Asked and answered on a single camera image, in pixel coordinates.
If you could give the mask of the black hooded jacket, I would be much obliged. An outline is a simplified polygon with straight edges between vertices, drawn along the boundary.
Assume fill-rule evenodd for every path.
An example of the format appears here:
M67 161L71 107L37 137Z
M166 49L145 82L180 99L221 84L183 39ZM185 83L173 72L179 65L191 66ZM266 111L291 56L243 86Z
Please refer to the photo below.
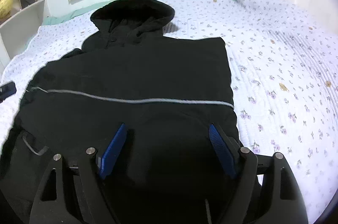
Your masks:
M209 140L220 125L238 137L222 38L166 37L172 7L114 1L97 11L81 49L48 62L28 83L1 154L1 222L28 223L53 155L69 166L100 156L118 128L127 139L105 204L118 223L221 223L234 186Z

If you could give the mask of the yellow globe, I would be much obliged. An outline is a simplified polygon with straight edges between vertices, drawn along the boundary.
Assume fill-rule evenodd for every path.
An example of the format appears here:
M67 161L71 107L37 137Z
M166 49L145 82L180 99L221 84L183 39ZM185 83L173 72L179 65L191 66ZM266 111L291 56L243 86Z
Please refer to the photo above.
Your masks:
M11 11L13 0L0 0L0 19L5 18Z

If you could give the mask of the white bookshelf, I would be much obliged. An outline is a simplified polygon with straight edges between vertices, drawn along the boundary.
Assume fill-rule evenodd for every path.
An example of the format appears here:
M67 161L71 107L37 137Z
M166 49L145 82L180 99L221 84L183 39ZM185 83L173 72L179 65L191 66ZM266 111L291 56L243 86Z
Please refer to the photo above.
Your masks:
M10 13L1 19L1 72L27 48L48 15L47 0L35 0L24 9L21 9L19 0L13 0Z

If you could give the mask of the floral white pillow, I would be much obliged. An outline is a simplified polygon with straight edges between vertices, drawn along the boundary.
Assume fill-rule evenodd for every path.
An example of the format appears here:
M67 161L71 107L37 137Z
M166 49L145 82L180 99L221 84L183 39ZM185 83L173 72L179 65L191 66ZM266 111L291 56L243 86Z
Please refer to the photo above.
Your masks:
M319 28L307 10L287 0L236 0L254 22L268 27Z

